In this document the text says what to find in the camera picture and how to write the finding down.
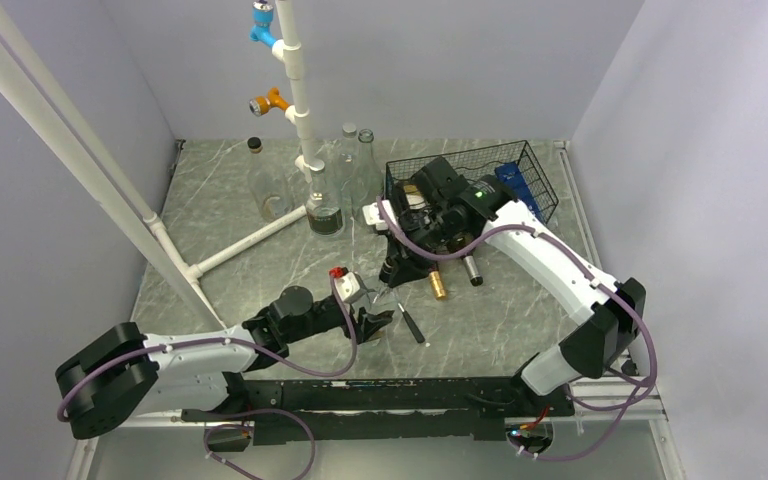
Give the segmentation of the clear frosted wine bottle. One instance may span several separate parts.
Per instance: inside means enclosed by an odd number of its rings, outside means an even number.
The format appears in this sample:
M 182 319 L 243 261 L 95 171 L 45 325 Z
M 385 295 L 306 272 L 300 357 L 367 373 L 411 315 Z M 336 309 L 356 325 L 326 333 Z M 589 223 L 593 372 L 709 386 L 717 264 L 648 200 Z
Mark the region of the clear frosted wine bottle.
M 358 132 L 355 168 L 350 178 L 350 203 L 353 220 L 364 220 L 363 207 L 372 204 L 384 189 L 384 174 L 374 154 L 374 133 L 365 128 Z

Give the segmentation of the clear bottle dark label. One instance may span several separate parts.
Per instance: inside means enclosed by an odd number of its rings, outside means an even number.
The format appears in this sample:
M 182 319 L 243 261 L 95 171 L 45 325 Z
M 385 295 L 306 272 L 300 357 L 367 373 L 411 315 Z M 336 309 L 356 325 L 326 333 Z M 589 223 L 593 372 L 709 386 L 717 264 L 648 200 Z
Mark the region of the clear bottle dark label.
M 311 160 L 307 164 L 307 171 L 310 183 L 305 210 L 309 227 L 321 237 L 336 237 L 344 228 L 339 192 L 324 161 Z

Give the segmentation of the round clear glass bottle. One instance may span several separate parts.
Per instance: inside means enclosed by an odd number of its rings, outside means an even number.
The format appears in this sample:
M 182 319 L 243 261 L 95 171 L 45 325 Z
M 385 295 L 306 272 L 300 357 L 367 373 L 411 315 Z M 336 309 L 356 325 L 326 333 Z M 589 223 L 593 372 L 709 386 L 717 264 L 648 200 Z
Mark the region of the round clear glass bottle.
M 345 208 L 351 203 L 350 181 L 358 152 L 358 129 L 354 123 L 342 125 L 342 137 L 336 144 L 335 182 Z

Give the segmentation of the blue label clear bottle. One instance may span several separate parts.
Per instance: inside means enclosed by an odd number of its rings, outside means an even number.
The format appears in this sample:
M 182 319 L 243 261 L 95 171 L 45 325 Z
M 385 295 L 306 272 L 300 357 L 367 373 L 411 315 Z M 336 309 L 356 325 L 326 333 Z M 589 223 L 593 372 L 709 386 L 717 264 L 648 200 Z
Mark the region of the blue label clear bottle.
M 523 201 L 529 207 L 529 210 L 540 222 L 545 222 L 536 197 L 527 184 L 524 175 L 515 163 L 508 162 L 495 167 L 494 174 L 498 180 L 508 186 L 516 194 L 519 200 Z

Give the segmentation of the clear bottle white label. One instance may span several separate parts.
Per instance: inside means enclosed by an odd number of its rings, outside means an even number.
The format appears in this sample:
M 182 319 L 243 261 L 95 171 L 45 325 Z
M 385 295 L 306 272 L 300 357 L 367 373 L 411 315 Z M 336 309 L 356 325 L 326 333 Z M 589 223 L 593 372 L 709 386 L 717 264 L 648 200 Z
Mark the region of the clear bottle white label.
M 248 184 L 258 212 L 266 221 L 275 221 L 296 208 L 288 179 L 280 165 L 263 153 L 259 137 L 247 139 L 251 162 Z

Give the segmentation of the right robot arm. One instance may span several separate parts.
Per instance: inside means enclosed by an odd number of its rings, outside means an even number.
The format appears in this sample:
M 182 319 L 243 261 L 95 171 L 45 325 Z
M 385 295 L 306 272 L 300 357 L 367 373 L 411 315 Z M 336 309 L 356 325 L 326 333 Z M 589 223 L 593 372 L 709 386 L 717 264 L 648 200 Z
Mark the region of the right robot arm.
M 411 205 L 407 184 L 419 205 Z M 512 378 L 511 401 L 524 415 L 538 413 L 551 394 L 578 378 L 600 378 L 638 337 L 651 340 L 642 322 L 644 286 L 634 278 L 621 282 L 571 250 L 495 174 L 471 180 L 438 156 L 362 212 L 367 225 L 389 237 L 379 277 L 391 288 L 486 244 L 560 303 L 575 329 Z

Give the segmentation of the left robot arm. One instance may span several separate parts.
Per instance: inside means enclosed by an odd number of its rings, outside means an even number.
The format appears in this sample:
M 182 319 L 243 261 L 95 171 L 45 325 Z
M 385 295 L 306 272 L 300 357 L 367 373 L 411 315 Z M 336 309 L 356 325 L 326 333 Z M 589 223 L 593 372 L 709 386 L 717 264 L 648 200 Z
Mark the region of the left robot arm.
M 315 300 L 308 289 L 291 286 L 254 317 L 224 330 L 159 335 L 120 323 L 56 369 L 62 396 L 56 415 L 77 439 L 167 410 L 232 420 L 247 406 L 244 373 L 286 364 L 290 344 L 332 329 L 342 331 L 355 355 L 393 316 L 391 310 L 353 307 L 334 294 Z

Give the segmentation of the green wine bottle silver cap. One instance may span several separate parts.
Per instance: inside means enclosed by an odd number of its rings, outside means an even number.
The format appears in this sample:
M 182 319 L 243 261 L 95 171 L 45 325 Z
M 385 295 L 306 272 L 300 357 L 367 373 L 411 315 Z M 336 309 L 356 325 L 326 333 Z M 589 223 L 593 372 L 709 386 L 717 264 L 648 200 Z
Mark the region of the green wine bottle silver cap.
M 472 237 L 468 234 L 459 235 L 453 240 L 452 245 L 455 251 L 464 250 L 472 241 Z M 483 276 L 481 275 L 477 263 L 471 253 L 464 254 L 460 257 L 463 266 L 469 276 L 470 283 L 473 287 L 481 286 L 484 283 Z

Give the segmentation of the red wine bottle gold cap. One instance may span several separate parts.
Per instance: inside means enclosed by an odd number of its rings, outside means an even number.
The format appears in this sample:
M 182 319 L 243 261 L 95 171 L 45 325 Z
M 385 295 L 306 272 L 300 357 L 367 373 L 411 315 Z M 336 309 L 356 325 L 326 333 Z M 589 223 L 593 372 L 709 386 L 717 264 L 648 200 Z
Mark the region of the red wine bottle gold cap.
M 401 184 L 401 187 L 405 194 L 407 210 L 401 214 L 400 222 L 408 239 L 419 246 L 421 241 L 417 239 L 417 231 L 430 223 L 430 213 L 433 211 L 433 208 L 414 184 L 405 181 Z M 438 301 L 446 299 L 447 292 L 439 271 L 439 264 L 418 255 L 415 256 L 414 262 L 426 271 L 434 298 Z

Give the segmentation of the small grey hammer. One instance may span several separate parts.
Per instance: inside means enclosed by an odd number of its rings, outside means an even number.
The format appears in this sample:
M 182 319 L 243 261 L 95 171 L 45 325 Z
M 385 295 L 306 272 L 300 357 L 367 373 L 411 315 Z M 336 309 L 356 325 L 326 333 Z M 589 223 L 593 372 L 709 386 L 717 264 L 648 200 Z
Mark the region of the small grey hammer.
M 402 314 L 402 318 L 403 318 L 405 324 L 407 325 L 410 333 L 412 334 L 414 340 L 418 344 L 424 344 L 426 342 L 426 338 L 423 335 L 423 333 L 421 332 L 419 326 L 417 325 L 417 323 L 414 320 L 414 318 L 412 317 L 412 315 L 408 312 L 408 310 L 405 308 L 405 306 L 400 301 L 397 302 L 397 307 L 400 310 L 400 312 Z

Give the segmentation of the orange pipe nozzle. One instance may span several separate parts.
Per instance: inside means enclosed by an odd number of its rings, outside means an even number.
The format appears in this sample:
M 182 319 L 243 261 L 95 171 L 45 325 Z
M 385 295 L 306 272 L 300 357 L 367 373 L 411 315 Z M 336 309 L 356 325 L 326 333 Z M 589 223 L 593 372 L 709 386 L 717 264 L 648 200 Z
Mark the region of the orange pipe nozzle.
M 275 109 L 286 112 L 289 107 L 290 104 L 282 97 L 277 87 L 272 87 L 266 95 L 254 97 L 249 101 L 250 112 L 256 117 Z

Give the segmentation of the blue pipe nozzle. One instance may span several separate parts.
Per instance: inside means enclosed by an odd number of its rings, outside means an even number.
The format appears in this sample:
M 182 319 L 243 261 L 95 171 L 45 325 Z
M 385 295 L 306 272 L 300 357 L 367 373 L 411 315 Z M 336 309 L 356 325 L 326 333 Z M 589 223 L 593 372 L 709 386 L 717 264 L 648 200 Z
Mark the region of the blue pipe nozzle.
M 276 42 L 276 38 L 271 32 L 271 25 L 274 21 L 274 5 L 267 0 L 253 1 L 252 19 L 253 26 L 249 32 L 250 40 L 272 48 Z

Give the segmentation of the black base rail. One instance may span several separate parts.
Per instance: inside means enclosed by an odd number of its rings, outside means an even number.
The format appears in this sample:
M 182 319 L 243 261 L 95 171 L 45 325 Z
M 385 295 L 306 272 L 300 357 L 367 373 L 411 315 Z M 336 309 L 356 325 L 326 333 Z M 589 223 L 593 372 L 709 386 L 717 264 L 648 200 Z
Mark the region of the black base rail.
M 545 397 L 506 376 L 239 380 L 216 407 L 182 408 L 185 422 L 236 422 L 251 412 L 253 443 L 469 437 L 501 441 L 518 420 L 568 418 L 563 389 Z

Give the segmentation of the white pvc pipe frame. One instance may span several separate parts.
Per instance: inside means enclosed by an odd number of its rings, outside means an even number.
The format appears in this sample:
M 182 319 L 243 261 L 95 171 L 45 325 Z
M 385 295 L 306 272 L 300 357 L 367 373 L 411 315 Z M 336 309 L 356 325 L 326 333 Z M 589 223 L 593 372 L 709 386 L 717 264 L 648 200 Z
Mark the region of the white pvc pipe frame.
M 275 1 L 272 55 L 283 64 L 292 100 L 283 112 L 297 131 L 300 171 L 314 157 L 313 121 L 305 85 L 302 42 L 291 2 Z M 142 197 L 112 153 L 0 3 L 0 94 L 57 156 L 119 230 L 190 309 L 212 325 L 223 322 L 201 289 L 200 278 L 215 267 L 304 218 L 304 207 L 260 228 L 195 265 L 187 264 L 164 222 Z

